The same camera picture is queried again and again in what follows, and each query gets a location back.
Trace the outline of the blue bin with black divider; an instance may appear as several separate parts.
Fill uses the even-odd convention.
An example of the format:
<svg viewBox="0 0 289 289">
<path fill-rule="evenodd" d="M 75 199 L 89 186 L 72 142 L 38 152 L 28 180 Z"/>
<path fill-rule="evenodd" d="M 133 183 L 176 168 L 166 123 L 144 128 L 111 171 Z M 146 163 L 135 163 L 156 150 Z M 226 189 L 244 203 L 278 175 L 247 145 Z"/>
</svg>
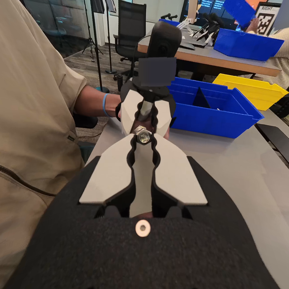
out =
<svg viewBox="0 0 289 289">
<path fill-rule="evenodd" d="M 176 103 L 174 129 L 235 139 L 264 119 L 236 88 L 176 77 L 168 89 Z"/>
</svg>

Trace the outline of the black office chair seat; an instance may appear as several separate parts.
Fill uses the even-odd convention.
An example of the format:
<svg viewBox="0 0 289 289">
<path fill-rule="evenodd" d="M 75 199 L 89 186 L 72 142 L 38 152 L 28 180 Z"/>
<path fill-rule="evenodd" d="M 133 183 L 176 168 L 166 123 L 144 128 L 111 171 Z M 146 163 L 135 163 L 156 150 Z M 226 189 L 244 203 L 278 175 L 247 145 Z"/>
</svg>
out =
<svg viewBox="0 0 289 289">
<path fill-rule="evenodd" d="M 87 117 L 80 114 L 73 114 L 76 128 L 93 129 L 98 124 L 97 117 Z"/>
</svg>

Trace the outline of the black flat pad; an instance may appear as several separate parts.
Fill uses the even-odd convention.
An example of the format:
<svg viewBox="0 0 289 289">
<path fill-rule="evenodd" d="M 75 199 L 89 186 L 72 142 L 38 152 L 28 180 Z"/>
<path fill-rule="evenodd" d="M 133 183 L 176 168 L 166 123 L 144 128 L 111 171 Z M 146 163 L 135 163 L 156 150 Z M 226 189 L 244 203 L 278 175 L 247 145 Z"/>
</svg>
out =
<svg viewBox="0 0 289 289">
<path fill-rule="evenodd" d="M 272 144 L 271 147 L 275 152 L 279 153 L 285 162 L 289 163 L 289 138 L 277 127 L 255 124 L 255 128 L 266 140 L 266 142 Z"/>
</svg>

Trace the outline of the wooden rear table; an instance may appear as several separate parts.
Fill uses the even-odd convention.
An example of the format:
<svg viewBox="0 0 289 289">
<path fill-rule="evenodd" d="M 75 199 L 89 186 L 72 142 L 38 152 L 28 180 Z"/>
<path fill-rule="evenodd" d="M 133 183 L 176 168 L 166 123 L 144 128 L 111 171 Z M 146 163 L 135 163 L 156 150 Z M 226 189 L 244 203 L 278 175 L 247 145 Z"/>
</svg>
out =
<svg viewBox="0 0 289 289">
<path fill-rule="evenodd" d="M 212 47 L 195 48 L 195 50 L 179 48 L 175 57 L 180 61 L 187 61 L 189 71 L 196 71 L 198 75 L 249 75 L 260 74 L 276 77 L 281 69 L 270 64 L 268 61 L 258 61 L 230 57 L 224 55 Z"/>
</svg>

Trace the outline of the black tripod stand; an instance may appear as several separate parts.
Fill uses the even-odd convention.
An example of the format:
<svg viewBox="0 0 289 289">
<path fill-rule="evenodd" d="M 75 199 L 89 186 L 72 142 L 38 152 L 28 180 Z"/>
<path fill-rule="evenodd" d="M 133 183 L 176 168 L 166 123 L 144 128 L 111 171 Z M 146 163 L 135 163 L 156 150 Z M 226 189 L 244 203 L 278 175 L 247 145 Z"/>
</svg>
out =
<svg viewBox="0 0 289 289">
<path fill-rule="evenodd" d="M 101 54 L 101 51 L 98 46 L 98 44 L 100 44 L 100 46 L 105 45 L 102 15 L 107 12 L 106 1 L 84 0 L 83 2 L 88 25 L 89 44 L 92 51 L 92 61 L 96 61 L 97 73 L 99 77 L 99 85 L 96 87 L 96 89 L 104 93 L 109 93 L 109 89 L 102 84 L 99 59 L 99 54 Z"/>
</svg>

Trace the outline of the yellow plastic bin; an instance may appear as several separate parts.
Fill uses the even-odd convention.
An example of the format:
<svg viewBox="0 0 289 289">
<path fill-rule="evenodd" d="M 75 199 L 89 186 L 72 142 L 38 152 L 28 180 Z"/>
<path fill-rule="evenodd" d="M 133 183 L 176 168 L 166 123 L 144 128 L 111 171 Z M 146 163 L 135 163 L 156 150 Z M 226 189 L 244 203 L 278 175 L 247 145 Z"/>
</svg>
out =
<svg viewBox="0 0 289 289">
<path fill-rule="evenodd" d="M 266 111 L 288 91 L 277 84 L 271 85 L 265 81 L 242 78 L 238 76 L 219 74 L 213 84 L 227 86 L 228 89 L 237 88 L 258 110 Z"/>
</svg>

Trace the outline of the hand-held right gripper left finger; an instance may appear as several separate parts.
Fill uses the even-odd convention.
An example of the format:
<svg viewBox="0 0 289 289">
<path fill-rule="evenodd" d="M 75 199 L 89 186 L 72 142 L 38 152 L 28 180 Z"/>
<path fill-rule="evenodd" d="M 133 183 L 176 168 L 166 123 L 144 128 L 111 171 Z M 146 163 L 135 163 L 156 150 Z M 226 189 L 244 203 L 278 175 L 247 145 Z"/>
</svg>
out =
<svg viewBox="0 0 289 289">
<path fill-rule="evenodd" d="M 129 134 L 106 149 L 92 172 L 79 199 L 80 204 L 116 206 L 119 212 L 129 212 L 135 199 L 133 170 L 136 136 Z"/>
</svg>

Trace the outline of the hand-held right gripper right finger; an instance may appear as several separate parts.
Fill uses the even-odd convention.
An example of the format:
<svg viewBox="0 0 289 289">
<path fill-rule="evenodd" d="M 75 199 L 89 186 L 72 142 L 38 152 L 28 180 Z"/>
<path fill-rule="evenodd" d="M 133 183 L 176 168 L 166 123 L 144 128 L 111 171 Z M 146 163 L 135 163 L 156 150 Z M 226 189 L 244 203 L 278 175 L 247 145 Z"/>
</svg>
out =
<svg viewBox="0 0 289 289">
<path fill-rule="evenodd" d="M 153 174 L 152 211 L 168 212 L 173 206 L 205 206 L 207 198 L 197 180 L 187 155 L 158 134 L 152 137 Z"/>
</svg>

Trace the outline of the steel hex nut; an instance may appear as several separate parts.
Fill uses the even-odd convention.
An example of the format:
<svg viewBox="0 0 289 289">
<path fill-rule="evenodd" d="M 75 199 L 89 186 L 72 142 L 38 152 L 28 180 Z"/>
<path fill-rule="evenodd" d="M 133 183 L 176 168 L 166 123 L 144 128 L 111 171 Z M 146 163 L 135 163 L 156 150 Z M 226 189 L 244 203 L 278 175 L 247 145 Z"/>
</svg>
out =
<svg viewBox="0 0 289 289">
<path fill-rule="evenodd" d="M 146 127 L 139 125 L 134 129 L 137 143 L 147 145 L 152 140 L 152 133 Z"/>
</svg>

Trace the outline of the blue plastic bin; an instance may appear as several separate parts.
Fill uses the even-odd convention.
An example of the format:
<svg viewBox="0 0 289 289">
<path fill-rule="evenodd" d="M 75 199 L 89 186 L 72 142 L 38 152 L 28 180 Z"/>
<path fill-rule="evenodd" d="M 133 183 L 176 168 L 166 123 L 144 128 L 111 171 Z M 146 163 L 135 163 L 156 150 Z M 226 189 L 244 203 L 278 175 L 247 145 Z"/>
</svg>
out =
<svg viewBox="0 0 289 289">
<path fill-rule="evenodd" d="M 214 50 L 230 57 L 267 61 L 274 57 L 284 40 L 221 28 Z"/>
</svg>

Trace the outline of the printed tag sign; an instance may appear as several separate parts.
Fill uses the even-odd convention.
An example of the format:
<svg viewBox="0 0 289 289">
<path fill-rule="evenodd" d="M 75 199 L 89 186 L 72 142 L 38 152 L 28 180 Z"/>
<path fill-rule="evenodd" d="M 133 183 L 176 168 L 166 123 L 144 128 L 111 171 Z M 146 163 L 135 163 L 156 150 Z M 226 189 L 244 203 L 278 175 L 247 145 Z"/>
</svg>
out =
<svg viewBox="0 0 289 289">
<path fill-rule="evenodd" d="M 256 30 L 257 35 L 269 36 L 277 14 L 280 10 L 281 3 L 259 2 L 255 10 L 255 18 L 258 19 Z"/>
</svg>

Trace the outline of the person's left forearm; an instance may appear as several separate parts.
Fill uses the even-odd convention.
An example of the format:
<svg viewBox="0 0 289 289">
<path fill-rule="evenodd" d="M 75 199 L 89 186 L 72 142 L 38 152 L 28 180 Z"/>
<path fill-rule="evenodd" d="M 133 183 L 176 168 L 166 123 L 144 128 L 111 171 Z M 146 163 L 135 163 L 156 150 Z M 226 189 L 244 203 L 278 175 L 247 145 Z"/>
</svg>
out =
<svg viewBox="0 0 289 289">
<path fill-rule="evenodd" d="M 76 99 L 74 112 L 87 117 L 116 117 L 115 109 L 120 102 L 119 95 L 85 86 Z"/>
</svg>

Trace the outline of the steel hex bolt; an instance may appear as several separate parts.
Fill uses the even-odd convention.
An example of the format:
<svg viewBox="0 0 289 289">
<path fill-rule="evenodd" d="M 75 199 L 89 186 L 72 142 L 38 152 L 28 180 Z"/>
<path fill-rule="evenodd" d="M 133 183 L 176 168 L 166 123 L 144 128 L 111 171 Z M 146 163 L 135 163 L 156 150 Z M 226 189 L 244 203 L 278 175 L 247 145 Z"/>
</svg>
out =
<svg viewBox="0 0 289 289">
<path fill-rule="evenodd" d="M 141 126 L 145 127 L 147 130 L 151 130 L 151 109 L 153 103 L 148 101 L 143 101 L 140 113 L 138 116 L 138 122 Z"/>
</svg>

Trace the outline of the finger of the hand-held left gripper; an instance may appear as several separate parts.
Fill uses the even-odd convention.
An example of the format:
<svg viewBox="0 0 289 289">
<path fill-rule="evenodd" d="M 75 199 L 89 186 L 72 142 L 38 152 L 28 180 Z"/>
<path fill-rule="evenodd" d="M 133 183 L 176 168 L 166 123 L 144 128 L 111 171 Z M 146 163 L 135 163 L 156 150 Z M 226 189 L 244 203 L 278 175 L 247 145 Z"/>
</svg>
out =
<svg viewBox="0 0 289 289">
<path fill-rule="evenodd" d="M 135 90 L 130 89 L 121 103 L 120 119 L 122 133 L 128 136 L 138 126 L 145 127 L 144 121 L 138 121 L 140 109 L 144 102 L 143 96 Z"/>
<path fill-rule="evenodd" d="M 160 132 L 165 134 L 168 127 L 174 122 L 173 117 L 176 109 L 176 103 L 174 98 L 164 98 L 157 100 L 153 103 L 151 109 L 151 123 L 153 128 L 153 134 Z"/>
</svg>

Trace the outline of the person's left hand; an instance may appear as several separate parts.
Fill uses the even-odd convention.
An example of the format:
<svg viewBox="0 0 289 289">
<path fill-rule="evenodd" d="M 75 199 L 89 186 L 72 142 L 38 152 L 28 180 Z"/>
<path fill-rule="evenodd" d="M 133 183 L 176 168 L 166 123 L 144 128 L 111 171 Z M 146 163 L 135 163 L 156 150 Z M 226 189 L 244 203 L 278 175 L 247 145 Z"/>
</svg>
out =
<svg viewBox="0 0 289 289">
<path fill-rule="evenodd" d="M 157 134 L 160 136 L 163 136 L 164 139 L 169 140 L 169 132 L 170 132 L 170 127 L 168 127 L 164 135 L 162 135 L 160 132 L 157 132 Z"/>
</svg>

